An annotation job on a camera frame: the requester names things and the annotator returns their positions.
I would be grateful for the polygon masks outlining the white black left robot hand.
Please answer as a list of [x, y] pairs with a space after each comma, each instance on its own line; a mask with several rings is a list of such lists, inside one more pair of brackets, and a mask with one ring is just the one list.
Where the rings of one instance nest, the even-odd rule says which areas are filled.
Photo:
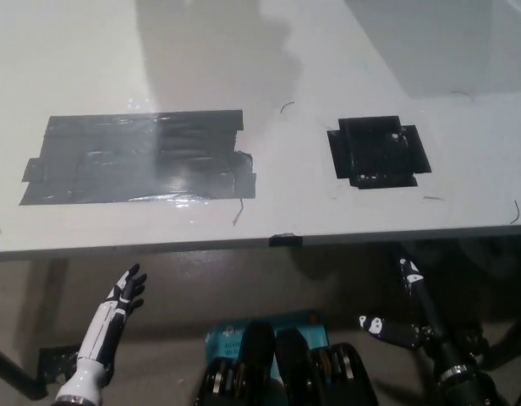
[[102, 390], [114, 373], [115, 357], [130, 315], [144, 304], [146, 274], [129, 268], [100, 303], [76, 358], [76, 370], [61, 386], [55, 405], [101, 405]]

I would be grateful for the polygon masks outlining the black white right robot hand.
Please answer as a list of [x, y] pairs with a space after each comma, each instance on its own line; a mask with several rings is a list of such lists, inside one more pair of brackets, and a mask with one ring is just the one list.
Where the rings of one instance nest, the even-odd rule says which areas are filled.
[[379, 316], [360, 315], [359, 327], [384, 343], [406, 349], [427, 348], [442, 380], [467, 370], [465, 358], [428, 291], [423, 272], [412, 260], [402, 256], [398, 257], [398, 269], [420, 321], [403, 324]]

